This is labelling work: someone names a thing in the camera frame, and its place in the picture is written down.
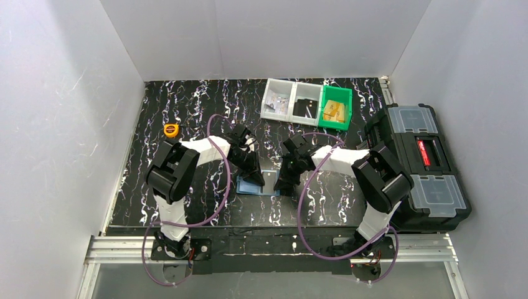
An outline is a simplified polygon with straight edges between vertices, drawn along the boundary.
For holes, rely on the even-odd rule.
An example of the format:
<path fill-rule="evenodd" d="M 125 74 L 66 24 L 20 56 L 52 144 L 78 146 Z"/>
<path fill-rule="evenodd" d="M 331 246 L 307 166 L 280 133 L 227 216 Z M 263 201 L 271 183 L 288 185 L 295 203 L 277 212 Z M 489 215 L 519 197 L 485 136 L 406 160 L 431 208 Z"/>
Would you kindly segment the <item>black VIP credit card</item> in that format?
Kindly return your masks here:
<path fill-rule="evenodd" d="M 263 196 L 279 196 L 280 191 L 274 190 L 275 183 L 278 180 L 277 170 L 263 170 L 262 175 L 265 185 L 262 186 L 261 192 Z"/>

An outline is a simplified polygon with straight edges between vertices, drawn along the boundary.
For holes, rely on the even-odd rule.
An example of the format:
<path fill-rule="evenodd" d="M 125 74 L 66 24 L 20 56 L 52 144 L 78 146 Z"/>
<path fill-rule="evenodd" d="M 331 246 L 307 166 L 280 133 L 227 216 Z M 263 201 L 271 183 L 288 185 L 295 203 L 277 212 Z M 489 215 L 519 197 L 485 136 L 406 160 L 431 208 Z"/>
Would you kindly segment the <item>blue card holder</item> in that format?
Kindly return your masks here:
<path fill-rule="evenodd" d="M 262 186 L 257 186 L 255 184 L 249 183 L 247 181 L 244 181 L 241 176 L 237 176 L 237 194 L 262 196 L 261 189 Z"/>

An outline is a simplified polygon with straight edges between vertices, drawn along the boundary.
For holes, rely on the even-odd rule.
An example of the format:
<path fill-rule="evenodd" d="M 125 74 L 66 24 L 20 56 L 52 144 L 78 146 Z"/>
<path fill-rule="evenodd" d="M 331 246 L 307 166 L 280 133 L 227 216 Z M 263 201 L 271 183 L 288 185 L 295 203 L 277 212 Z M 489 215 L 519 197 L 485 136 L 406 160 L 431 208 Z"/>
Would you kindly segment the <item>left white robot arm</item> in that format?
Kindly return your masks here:
<path fill-rule="evenodd" d="M 220 136 L 208 136 L 194 141 L 163 141 L 161 152 L 154 157 L 145 181 L 158 205 L 164 238 L 180 242 L 191 227 L 208 223 L 208 220 L 197 224 L 188 224 L 186 221 L 184 198 L 198 166 L 223 161 L 227 186 L 231 185 L 231 166 L 239 169 L 244 180 L 258 186 L 265 185 L 251 135 L 252 132 L 246 126 L 235 125 L 231 131 Z"/>

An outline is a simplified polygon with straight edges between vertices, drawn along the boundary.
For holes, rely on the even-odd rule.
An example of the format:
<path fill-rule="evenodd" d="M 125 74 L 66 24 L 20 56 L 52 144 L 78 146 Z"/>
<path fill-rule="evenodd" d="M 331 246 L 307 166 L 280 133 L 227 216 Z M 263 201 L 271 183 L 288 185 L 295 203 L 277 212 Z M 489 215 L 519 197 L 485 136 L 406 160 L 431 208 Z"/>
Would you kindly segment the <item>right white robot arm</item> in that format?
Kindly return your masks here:
<path fill-rule="evenodd" d="M 379 239 L 400 203 L 414 187 L 411 175 L 384 143 L 371 149 L 344 149 L 321 146 L 307 141 L 304 134 L 295 134 L 286 141 L 275 190 L 289 191 L 300 184 L 303 173 L 330 171 L 357 179 L 367 208 L 354 238 L 364 244 Z"/>

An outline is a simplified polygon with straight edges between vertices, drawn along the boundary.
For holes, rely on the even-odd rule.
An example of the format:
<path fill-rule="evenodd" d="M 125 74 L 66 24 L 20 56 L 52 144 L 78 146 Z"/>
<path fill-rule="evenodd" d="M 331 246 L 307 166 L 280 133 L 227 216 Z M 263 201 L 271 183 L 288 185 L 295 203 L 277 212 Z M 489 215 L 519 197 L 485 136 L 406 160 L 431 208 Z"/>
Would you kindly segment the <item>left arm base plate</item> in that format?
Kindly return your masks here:
<path fill-rule="evenodd" d="M 212 241 L 184 237 L 176 242 L 170 239 L 155 239 L 153 248 L 148 251 L 150 259 L 156 261 L 172 260 L 209 260 Z"/>

